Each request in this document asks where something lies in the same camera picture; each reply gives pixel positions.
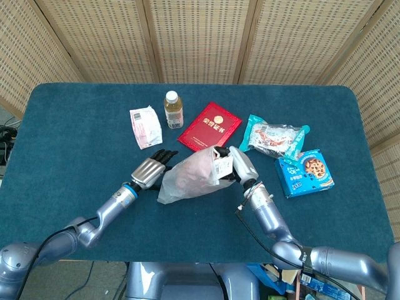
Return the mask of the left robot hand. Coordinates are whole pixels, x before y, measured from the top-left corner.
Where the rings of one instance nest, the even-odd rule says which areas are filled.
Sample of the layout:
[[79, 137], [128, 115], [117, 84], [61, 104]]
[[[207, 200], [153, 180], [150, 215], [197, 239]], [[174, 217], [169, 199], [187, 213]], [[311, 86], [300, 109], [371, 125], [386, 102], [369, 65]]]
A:
[[154, 183], [171, 167], [167, 163], [178, 153], [160, 149], [151, 157], [146, 158], [131, 174], [131, 181], [128, 183], [135, 192], [152, 189]]

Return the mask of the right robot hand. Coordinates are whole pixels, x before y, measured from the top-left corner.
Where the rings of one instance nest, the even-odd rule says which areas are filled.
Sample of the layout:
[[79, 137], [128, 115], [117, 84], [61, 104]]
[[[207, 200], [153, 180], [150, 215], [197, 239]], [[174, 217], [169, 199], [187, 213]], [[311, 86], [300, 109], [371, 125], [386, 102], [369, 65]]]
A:
[[246, 191], [251, 188], [257, 181], [259, 174], [253, 166], [248, 156], [239, 148], [215, 146], [214, 149], [220, 158], [232, 159], [232, 171], [221, 179], [229, 182], [238, 182]]

